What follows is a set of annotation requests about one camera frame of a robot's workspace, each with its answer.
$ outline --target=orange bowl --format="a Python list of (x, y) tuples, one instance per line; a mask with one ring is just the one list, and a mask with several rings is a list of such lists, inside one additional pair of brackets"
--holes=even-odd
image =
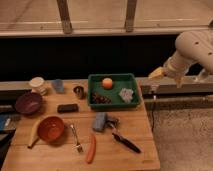
[(40, 109), (42, 105), (42, 96), (39, 93), (27, 92), (20, 96), (15, 103), (17, 112), (29, 115)]
[(57, 140), (64, 132), (64, 122), (57, 116), (45, 118), (38, 126), (38, 136), (46, 142)]

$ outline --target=banana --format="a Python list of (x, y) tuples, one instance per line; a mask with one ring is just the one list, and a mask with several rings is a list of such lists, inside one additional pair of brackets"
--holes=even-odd
[(36, 120), (34, 122), (34, 124), (32, 126), (29, 142), (27, 145), (28, 148), (32, 148), (34, 143), (39, 139), (38, 134), (37, 134), (37, 129), (42, 120), (43, 120), (43, 118), (39, 118), (38, 120)]

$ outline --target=fork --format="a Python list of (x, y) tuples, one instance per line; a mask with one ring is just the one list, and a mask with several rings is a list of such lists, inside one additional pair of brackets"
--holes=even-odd
[(72, 133), (73, 133), (73, 135), (75, 137), (76, 148), (77, 148), (78, 152), (81, 153), (81, 152), (83, 152), (83, 148), (82, 148), (82, 146), (81, 146), (81, 144), (80, 144), (80, 142), (78, 140), (77, 132), (76, 132), (76, 129), (75, 129), (75, 126), (74, 126), (73, 123), (70, 124), (70, 128), (71, 128)]

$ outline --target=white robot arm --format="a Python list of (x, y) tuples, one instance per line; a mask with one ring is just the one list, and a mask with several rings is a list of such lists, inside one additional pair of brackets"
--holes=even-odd
[(213, 74), (213, 30), (183, 32), (177, 37), (175, 46), (175, 53), (149, 78), (168, 76), (181, 86), (182, 78), (195, 63), (205, 68), (204, 73)]

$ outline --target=gray floor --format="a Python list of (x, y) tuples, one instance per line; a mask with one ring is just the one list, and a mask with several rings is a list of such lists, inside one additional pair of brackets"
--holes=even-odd
[(213, 170), (213, 102), (146, 103), (161, 171)]

